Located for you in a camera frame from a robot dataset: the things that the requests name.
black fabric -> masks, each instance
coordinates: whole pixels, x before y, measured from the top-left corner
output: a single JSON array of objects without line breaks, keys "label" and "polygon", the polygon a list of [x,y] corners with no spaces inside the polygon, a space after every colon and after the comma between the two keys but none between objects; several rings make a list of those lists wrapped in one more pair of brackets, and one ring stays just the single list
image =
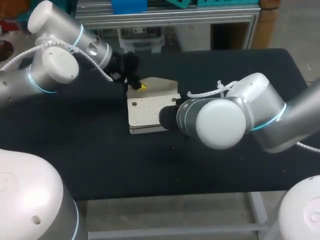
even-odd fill
[{"label": "black fabric", "polygon": [[[206,92],[249,74],[267,76],[285,101],[307,85],[283,49],[141,54],[137,74]],[[130,135],[119,84],[84,68],[57,94],[0,112],[0,148],[35,154],[60,173],[76,200],[288,190],[320,174],[320,155],[297,146],[269,154],[250,134],[219,151],[180,132]],[[320,134],[304,143],[320,147]]]}]

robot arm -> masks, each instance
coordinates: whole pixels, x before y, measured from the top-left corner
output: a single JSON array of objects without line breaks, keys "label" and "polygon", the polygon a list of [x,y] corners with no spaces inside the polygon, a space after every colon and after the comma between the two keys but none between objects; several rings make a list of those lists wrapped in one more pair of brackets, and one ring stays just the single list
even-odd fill
[{"label": "robot arm", "polygon": [[58,46],[40,49],[29,66],[0,71],[0,106],[31,96],[54,94],[60,86],[76,79],[78,73],[79,65],[66,49]]},{"label": "robot arm", "polygon": [[121,75],[120,55],[52,2],[45,0],[38,4],[29,18],[27,27],[39,38],[61,40],[78,47],[107,73]]},{"label": "robot arm", "polygon": [[245,77],[224,98],[198,98],[177,111],[180,130],[223,150],[252,132],[262,148],[278,153],[320,130],[320,81],[284,102],[261,73]]},{"label": "robot arm", "polygon": [[1,107],[34,95],[53,94],[63,84],[73,81],[78,76],[79,66],[68,46],[80,49],[83,55],[87,55],[86,58],[100,68],[99,71],[109,82],[124,81],[121,56],[52,2],[42,1],[34,9],[28,29],[38,36],[36,43],[44,48],[35,51],[33,62],[28,67],[0,71]]}]

blue object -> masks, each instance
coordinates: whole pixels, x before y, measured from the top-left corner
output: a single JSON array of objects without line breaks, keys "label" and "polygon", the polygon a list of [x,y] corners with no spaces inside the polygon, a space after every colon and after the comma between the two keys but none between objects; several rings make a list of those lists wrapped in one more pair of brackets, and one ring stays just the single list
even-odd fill
[{"label": "blue object", "polygon": [[287,109],[287,104],[284,103],[283,109],[282,109],[281,112],[279,112],[274,118],[272,118],[271,120],[267,121],[267,122],[264,123],[264,124],[261,124],[261,125],[259,125],[259,126],[256,126],[256,127],[252,128],[251,131],[257,131],[257,130],[259,130],[259,129],[263,129],[263,128],[269,126],[269,125],[272,124],[274,121],[278,120],[278,119],[284,114],[284,112],[285,112],[286,109]]},{"label": "blue object", "polygon": [[257,4],[259,0],[198,0],[198,6]]},{"label": "blue object", "polygon": [[148,0],[112,0],[114,14],[135,14],[148,9]]},{"label": "blue object", "polygon": [[191,0],[167,0],[167,1],[183,9],[186,9],[191,2]]}]

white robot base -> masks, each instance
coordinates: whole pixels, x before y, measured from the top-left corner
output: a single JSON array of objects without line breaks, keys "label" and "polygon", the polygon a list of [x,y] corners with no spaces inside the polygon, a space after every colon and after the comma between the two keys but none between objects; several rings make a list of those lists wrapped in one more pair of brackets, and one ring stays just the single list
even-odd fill
[{"label": "white robot base", "polygon": [[47,161],[0,149],[0,169],[0,239],[89,239],[76,203]]},{"label": "white robot base", "polygon": [[320,239],[320,176],[291,188],[280,207],[279,225],[284,240]]}]

screw hole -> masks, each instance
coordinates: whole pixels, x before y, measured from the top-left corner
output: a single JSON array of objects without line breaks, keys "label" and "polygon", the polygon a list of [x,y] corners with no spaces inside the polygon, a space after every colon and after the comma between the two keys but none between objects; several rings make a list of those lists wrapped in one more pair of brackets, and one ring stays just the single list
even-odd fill
[{"label": "screw hole", "polygon": [[32,222],[35,224],[35,225],[40,225],[41,224],[41,219],[39,216],[33,216],[31,218]]}]

